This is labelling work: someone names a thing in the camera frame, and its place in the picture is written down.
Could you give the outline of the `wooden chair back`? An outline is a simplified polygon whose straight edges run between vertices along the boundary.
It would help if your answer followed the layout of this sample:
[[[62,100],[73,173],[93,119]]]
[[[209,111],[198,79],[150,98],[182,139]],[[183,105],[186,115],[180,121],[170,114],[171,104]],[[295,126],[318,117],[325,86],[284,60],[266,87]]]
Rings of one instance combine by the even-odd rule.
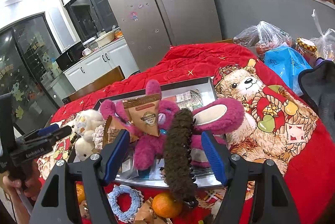
[[[75,93],[70,94],[68,97],[62,99],[62,102],[66,105],[72,101],[82,98],[90,93],[99,91],[100,89],[111,85],[115,82],[119,82],[125,79],[124,73],[120,66],[115,67],[108,73],[102,75],[95,81],[89,83],[83,88],[79,89]]]

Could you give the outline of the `pink strawberry bear plush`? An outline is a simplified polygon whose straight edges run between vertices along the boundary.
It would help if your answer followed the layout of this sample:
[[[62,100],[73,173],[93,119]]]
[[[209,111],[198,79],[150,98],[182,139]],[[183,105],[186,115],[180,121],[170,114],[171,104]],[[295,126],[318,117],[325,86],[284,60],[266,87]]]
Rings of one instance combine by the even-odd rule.
[[[145,96],[159,93],[162,96],[161,86],[155,79],[151,79],[145,87]],[[132,123],[128,130],[138,137],[133,155],[134,166],[144,171],[153,166],[155,160],[164,154],[166,134],[171,126],[172,119],[180,107],[175,100],[163,99],[158,107],[159,137],[148,135],[136,128]],[[123,102],[113,102],[106,99],[101,103],[100,113],[105,120],[109,116],[119,117],[122,122],[130,122],[123,107]],[[225,134],[237,130],[244,121],[245,110],[242,104],[233,98],[219,98],[216,101],[191,111],[194,119],[194,129],[191,137],[191,157],[193,166],[208,168],[210,166],[203,150],[201,133],[209,132],[220,144],[225,144]]]

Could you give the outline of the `orange tangerine left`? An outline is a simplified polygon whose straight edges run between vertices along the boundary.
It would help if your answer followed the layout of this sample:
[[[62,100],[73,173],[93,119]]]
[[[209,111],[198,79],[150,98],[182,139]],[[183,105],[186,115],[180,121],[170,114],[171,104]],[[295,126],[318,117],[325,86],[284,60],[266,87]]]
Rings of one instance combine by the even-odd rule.
[[[153,198],[152,208],[160,217],[174,218],[183,210],[183,203],[175,200],[171,193],[163,192]]]

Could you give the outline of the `red plush bear blanket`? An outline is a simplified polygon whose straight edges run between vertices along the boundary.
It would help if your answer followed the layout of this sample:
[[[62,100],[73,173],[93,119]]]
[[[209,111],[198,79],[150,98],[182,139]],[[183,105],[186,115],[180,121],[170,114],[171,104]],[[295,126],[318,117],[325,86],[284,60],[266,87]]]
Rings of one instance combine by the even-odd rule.
[[[53,122],[91,109],[104,97],[161,84],[211,76],[218,97],[240,101],[245,125],[230,133],[234,153],[247,160],[275,161],[292,193],[302,223],[334,223],[334,143],[317,114],[250,50],[211,43],[171,48],[146,71],[61,107]]]

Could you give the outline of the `white kitchen cabinet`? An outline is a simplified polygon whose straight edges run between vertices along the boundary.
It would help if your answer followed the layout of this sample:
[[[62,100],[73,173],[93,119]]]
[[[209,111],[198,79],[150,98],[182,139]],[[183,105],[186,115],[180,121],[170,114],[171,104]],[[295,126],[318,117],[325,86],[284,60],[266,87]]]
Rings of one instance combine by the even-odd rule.
[[[88,57],[81,58],[63,73],[74,89],[79,90],[118,66],[126,78],[139,71],[124,38],[110,42]]]

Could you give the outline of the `dark grey fabric item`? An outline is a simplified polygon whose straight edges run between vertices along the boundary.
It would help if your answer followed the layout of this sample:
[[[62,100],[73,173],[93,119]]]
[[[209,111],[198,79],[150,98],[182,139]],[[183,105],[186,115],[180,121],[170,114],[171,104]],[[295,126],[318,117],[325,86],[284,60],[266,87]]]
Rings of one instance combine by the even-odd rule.
[[[331,139],[334,139],[335,112],[334,61],[318,58],[312,69],[299,73],[301,98],[317,113]]]

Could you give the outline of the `cream plush toy upper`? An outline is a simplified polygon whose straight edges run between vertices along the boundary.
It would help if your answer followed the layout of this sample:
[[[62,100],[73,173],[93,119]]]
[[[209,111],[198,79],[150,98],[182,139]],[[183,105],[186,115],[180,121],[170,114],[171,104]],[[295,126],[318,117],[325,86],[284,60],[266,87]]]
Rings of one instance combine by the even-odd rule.
[[[80,161],[84,161],[92,155],[95,149],[93,134],[98,126],[103,126],[104,124],[103,116],[96,110],[88,109],[77,113],[74,122],[74,132],[78,135],[78,139],[74,144],[74,148]]]

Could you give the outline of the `black microwave oven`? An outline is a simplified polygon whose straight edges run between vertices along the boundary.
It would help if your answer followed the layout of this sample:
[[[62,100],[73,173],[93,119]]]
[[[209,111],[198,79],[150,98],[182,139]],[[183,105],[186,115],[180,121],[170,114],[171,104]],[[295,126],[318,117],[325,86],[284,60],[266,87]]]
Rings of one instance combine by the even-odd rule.
[[[85,50],[82,42],[77,42],[68,47],[57,59],[56,63],[61,71],[65,71],[72,65],[75,65],[82,57],[82,52]]]

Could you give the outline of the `blue plastic bag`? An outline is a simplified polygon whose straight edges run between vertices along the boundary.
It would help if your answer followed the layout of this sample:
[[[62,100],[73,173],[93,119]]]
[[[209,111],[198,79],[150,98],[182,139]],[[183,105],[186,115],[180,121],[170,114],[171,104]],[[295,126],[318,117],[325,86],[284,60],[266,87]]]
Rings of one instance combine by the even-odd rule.
[[[293,48],[283,44],[265,53],[265,65],[272,69],[284,83],[298,96],[303,94],[298,83],[299,74],[312,67]]]

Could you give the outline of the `brown triangular snack packet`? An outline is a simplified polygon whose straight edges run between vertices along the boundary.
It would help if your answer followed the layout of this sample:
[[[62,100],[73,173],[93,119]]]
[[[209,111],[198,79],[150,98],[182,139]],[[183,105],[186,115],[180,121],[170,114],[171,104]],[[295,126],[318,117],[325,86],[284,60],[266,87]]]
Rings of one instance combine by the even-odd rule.
[[[161,94],[156,93],[123,101],[123,107],[132,123],[143,133],[159,137],[158,107]]]

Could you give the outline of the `dark brown fuzzy hair claw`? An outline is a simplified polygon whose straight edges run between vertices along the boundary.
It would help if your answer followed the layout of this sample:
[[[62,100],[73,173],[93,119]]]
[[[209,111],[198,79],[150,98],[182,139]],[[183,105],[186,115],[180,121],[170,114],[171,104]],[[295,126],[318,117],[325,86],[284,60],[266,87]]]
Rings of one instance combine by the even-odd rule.
[[[195,198],[197,184],[192,168],[191,137],[194,119],[189,109],[174,115],[164,144],[165,182],[174,199],[193,209],[198,206]]]

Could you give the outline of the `brown snack packets in tray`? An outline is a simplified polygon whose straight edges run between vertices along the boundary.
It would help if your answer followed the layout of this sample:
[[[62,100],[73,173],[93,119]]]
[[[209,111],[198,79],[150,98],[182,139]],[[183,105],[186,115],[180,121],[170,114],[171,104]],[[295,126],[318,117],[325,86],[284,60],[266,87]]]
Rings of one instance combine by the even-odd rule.
[[[113,143],[121,130],[130,130],[131,126],[132,124],[130,122],[122,122],[119,117],[109,116],[104,126],[102,147]]]

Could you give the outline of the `light blue knitted scrunchie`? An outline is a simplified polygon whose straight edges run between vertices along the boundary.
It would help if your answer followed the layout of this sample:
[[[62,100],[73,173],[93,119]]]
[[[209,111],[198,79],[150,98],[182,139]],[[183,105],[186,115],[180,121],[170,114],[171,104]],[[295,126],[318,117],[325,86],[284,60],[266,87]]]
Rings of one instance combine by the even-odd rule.
[[[123,223],[133,223],[135,216],[144,201],[143,194],[127,185],[114,185],[107,194],[108,202],[117,220]]]

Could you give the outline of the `small brown snack packet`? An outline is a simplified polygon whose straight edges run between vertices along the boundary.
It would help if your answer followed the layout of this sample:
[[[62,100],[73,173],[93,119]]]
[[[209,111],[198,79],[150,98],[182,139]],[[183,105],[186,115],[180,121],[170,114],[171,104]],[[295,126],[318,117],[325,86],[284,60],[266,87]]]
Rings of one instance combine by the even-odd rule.
[[[152,198],[147,199],[139,208],[133,221],[134,224],[155,224],[161,223],[152,207]]]

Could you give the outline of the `clear plastic bag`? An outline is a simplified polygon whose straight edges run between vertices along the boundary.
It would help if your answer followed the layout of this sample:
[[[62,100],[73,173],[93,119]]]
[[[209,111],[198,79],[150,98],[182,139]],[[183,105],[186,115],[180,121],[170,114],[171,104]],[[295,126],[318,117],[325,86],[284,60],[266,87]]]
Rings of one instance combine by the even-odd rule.
[[[295,39],[279,27],[260,21],[252,25],[233,38],[233,43],[254,49],[257,56],[263,60],[265,53],[281,45],[295,47]]]

